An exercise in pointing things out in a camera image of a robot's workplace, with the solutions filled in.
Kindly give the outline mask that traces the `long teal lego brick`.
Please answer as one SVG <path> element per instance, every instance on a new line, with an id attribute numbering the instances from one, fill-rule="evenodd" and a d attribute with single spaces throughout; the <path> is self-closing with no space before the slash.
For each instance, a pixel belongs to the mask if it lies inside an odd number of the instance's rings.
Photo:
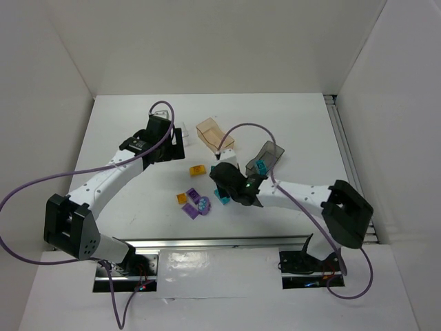
<path id="1" fill-rule="evenodd" d="M 215 190 L 214 190 L 214 194 L 215 194 L 215 196 L 217 197 L 217 199 L 218 199 L 223 205 L 226 205 L 226 204 L 228 204 L 228 203 L 230 202 L 230 198 L 229 198 L 229 197 L 222 197 L 222 196 L 220 195 L 220 192 L 218 191 L 218 189 L 215 189 Z"/>

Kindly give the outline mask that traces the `purple oval flower lego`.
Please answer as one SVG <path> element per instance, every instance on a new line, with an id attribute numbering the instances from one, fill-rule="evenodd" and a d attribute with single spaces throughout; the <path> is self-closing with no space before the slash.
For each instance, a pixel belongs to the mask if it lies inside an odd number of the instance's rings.
<path id="1" fill-rule="evenodd" d="M 208 197 L 201 197 L 197 203 L 197 210 L 200 215 L 206 216 L 211 210 L 211 201 Z"/>

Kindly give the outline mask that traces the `yellow smiley lego brick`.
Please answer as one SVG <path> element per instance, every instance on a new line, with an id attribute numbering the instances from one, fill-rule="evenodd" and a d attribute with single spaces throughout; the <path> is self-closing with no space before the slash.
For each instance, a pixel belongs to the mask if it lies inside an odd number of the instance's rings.
<path id="1" fill-rule="evenodd" d="M 189 169 L 189 174 L 191 177 L 206 174 L 206 168 L 204 165 L 194 165 Z"/>

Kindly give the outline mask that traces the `purple hollow lego brick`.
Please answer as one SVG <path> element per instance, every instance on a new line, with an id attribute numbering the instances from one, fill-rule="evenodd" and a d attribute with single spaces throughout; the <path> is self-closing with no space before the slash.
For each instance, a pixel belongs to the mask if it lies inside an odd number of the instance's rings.
<path id="1" fill-rule="evenodd" d="M 188 198 L 196 205 L 201 200 L 201 195 L 194 188 L 190 188 L 185 193 L 188 196 Z"/>

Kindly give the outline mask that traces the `purple studded lego brick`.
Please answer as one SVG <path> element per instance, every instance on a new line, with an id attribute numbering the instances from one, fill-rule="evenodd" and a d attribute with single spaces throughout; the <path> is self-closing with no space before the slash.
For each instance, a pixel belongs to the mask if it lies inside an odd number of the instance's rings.
<path id="1" fill-rule="evenodd" d="M 198 209 L 190 203 L 186 203 L 182 207 L 182 211 L 192 220 L 194 220 L 199 215 Z"/>

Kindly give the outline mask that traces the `small orange lego brick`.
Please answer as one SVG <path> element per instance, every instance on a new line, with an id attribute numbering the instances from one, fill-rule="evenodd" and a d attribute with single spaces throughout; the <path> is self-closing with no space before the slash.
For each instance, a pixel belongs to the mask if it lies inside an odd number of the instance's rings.
<path id="1" fill-rule="evenodd" d="M 176 199 L 179 205 L 184 205 L 187 203 L 187 195 L 185 193 L 180 193 L 176 195 Z"/>

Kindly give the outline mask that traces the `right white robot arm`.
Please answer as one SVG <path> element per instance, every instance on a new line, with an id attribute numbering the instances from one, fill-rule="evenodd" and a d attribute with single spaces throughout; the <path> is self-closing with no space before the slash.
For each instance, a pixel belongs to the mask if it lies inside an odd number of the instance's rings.
<path id="1" fill-rule="evenodd" d="M 226 162 L 214 166 L 209 176 L 222 197 L 241 205 L 303 212 L 319 231 L 307 240 L 304 252 L 319 261 L 341 248 L 360 249 L 365 241 L 373 207 L 346 181 L 319 186 L 260 174 L 246 177 Z"/>

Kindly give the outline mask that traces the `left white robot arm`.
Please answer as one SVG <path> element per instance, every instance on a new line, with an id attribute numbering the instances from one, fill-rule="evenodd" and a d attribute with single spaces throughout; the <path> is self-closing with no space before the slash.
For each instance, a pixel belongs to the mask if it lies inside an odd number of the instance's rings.
<path id="1" fill-rule="evenodd" d="M 111 199 L 148 166 L 184 157 L 181 128 L 168 119 L 150 116 L 146 128 L 119 146 L 107 170 L 64 197 L 54 194 L 48 199 L 44 241 L 79 261 L 106 260 L 121 274 L 146 271 L 148 258 L 137 254 L 133 245 L 101 234 L 96 221 Z"/>

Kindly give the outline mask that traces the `clear plastic container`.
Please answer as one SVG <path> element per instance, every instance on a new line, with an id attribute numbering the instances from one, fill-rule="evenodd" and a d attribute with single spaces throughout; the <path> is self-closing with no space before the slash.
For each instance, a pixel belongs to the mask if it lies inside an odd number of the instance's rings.
<path id="1" fill-rule="evenodd" d="M 183 146 L 187 147 L 189 145 L 189 132 L 186 128 L 186 125 L 183 122 L 180 122 L 178 124 L 178 127 L 182 131 L 182 138 L 183 138 Z"/>

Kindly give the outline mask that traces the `grey translucent container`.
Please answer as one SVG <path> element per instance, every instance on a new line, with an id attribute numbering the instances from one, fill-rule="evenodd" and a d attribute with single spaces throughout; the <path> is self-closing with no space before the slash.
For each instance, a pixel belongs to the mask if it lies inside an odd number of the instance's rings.
<path id="1" fill-rule="evenodd" d="M 267 174 L 270 171 L 270 168 L 278 163 L 280 158 L 283 156 L 285 150 L 279 145 L 274 144 L 272 141 L 267 141 L 258 154 L 250 160 L 245 166 L 245 174 L 247 176 L 251 176 L 252 174 L 257 174 L 256 169 L 254 167 L 254 162 L 258 159 L 262 159 L 265 161 L 267 166 Z"/>

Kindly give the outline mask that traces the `orange translucent container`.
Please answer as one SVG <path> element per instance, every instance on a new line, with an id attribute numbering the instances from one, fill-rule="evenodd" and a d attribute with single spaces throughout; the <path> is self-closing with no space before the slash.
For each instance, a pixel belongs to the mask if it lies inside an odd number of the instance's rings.
<path id="1" fill-rule="evenodd" d="M 217 122 L 213 118 L 208 118 L 196 125 L 196 132 L 199 139 L 212 151 L 216 152 L 225 136 Z"/>

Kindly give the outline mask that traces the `aluminium front rail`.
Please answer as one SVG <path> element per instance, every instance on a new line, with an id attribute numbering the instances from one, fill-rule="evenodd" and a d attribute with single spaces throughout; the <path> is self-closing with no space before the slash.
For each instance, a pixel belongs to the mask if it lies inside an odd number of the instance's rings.
<path id="1" fill-rule="evenodd" d="M 264 246 L 300 246 L 308 236 L 281 237 L 225 237 L 225 238 L 194 238 L 194 239 L 124 239 L 123 241 L 139 249 L 184 249 L 184 248 L 244 248 Z"/>

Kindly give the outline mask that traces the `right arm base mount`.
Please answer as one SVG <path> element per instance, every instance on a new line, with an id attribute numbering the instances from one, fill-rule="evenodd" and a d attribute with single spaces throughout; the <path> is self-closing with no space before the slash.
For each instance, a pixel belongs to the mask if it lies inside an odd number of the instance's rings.
<path id="1" fill-rule="evenodd" d="M 345 286 L 344 276 L 335 253 L 320 261 L 309 256 L 302 243 L 284 243 L 278 249 L 276 267 L 281 274 L 282 289 L 325 288 L 328 280 L 333 287 Z"/>

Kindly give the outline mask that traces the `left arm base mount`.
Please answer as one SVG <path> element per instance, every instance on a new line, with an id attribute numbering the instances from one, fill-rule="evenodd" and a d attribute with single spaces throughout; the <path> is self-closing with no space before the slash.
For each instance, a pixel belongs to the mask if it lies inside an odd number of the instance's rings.
<path id="1" fill-rule="evenodd" d="M 139 292 L 156 292 L 159 251 L 141 250 L 141 254 L 149 264 L 143 267 L 136 266 L 134 271 L 122 271 L 120 267 L 111 265 L 110 274 L 115 292 L 133 292 L 135 287 L 140 285 L 143 287 Z M 93 293 L 110 293 L 109 277 L 102 265 L 96 267 L 92 291 Z"/>

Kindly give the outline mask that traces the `aluminium side rail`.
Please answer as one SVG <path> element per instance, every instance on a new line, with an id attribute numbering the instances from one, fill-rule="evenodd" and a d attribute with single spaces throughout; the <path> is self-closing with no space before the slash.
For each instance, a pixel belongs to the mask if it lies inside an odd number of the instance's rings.
<path id="1" fill-rule="evenodd" d="M 322 203 L 323 216 L 330 233 L 340 245 L 359 249 L 366 242 L 376 243 L 372 225 L 373 207 L 365 199 L 355 169 L 349 143 L 336 106 L 336 97 L 324 96 L 340 155 L 347 174 L 346 180 L 337 180 L 330 186 L 331 195 Z"/>

